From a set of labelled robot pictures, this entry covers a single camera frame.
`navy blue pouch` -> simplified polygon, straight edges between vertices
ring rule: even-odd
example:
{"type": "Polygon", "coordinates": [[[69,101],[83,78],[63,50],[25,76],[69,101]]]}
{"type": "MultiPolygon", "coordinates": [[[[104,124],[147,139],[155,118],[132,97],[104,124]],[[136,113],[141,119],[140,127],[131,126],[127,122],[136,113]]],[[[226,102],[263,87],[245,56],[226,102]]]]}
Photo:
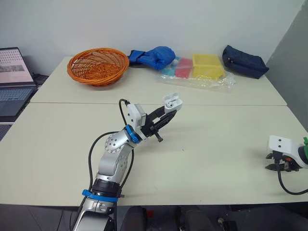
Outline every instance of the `navy blue pouch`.
{"type": "Polygon", "coordinates": [[[222,53],[222,60],[226,67],[258,79],[269,70],[261,57],[244,53],[229,45],[222,53]]]}

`transparent plastic wrap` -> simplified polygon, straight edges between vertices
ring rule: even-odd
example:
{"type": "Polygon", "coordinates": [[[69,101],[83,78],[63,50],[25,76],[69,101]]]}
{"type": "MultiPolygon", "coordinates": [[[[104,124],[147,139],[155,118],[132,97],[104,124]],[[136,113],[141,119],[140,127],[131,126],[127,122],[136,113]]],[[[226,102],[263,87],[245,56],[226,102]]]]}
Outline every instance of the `transparent plastic wrap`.
{"type": "Polygon", "coordinates": [[[192,59],[176,57],[161,71],[163,83],[206,89],[230,89],[235,84],[234,74],[226,72],[218,57],[193,55],[192,59]]]}

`yellow plastic container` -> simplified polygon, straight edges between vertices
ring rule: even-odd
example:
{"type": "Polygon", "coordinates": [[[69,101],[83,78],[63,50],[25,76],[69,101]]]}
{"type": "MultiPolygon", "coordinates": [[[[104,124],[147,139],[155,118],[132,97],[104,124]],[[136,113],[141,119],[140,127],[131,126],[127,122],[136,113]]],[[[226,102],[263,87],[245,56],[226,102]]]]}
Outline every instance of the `yellow plastic container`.
{"type": "Polygon", "coordinates": [[[220,78],[226,73],[223,66],[215,54],[193,54],[192,55],[194,78],[220,78]]]}

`orange wicker basket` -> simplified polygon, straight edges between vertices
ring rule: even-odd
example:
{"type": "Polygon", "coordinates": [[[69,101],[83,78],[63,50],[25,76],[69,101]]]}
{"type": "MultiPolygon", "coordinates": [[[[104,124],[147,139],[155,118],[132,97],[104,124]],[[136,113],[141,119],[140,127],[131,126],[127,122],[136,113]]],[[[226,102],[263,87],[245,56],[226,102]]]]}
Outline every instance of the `orange wicker basket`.
{"type": "Polygon", "coordinates": [[[104,86],[118,81],[128,66],[129,60],[124,53],[97,48],[75,55],[67,65],[67,73],[79,83],[104,86]]]}

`green object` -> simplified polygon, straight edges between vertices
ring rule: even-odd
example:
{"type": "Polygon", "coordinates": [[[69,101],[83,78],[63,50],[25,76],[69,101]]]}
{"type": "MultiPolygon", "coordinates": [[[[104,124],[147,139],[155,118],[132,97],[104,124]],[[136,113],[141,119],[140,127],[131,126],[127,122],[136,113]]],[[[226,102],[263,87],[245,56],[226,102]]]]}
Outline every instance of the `green object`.
{"type": "Polygon", "coordinates": [[[308,139],[307,137],[304,137],[304,151],[305,151],[305,155],[306,155],[306,158],[308,159],[308,139]]]}

